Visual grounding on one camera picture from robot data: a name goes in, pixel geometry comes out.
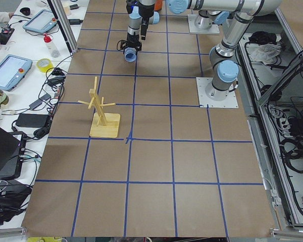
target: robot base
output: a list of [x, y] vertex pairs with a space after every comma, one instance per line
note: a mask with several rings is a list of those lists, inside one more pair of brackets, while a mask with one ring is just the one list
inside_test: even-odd
[[195, 19], [198, 17], [196, 14], [187, 15], [188, 18], [188, 26], [191, 34], [209, 34], [209, 35], [219, 35], [220, 30], [218, 25], [213, 24], [209, 29], [199, 29], [195, 26]]
[[215, 101], [209, 98], [206, 94], [206, 87], [213, 78], [208, 77], [197, 77], [197, 92], [198, 101], [201, 107], [219, 107], [219, 108], [238, 108], [237, 98], [234, 92], [229, 92], [226, 99], [223, 101]]

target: tabletop with grid lines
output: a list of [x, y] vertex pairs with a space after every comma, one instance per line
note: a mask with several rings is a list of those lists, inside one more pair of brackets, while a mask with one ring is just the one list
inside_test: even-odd
[[[220, 36], [189, 34], [163, 4], [137, 61], [125, 0], [90, 1], [23, 226], [31, 236], [266, 237], [274, 227], [240, 97], [199, 107], [195, 77], [213, 76]], [[89, 136], [98, 76], [116, 139]]]

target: yellow object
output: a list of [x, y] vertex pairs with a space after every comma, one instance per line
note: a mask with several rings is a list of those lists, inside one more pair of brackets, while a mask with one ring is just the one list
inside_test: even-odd
[[103, 111], [104, 106], [116, 105], [115, 103], [104, 104], [104, 98], [100, 101], [99, 96], [96, 93], [97, 77], [94, 80], [94, 88], [89, 91], [91, 101], [84, 102], [78, 101], [88, 105], [88, 109], [95, 107], [96, 113], [94, 114], [90, 136], [91, 137], [103, 137], [103, 138], [116, 138], [118, 136], [120, 114], [118, 113], [105, 113]]
[[27, 242], [60, 242], [62, 237], [30, 237]]
[[48, 70], [52, 71], [54, 66], [50, 59], [44, 58], [37, 61], [36, 66], [41, 72], [46, 73]]

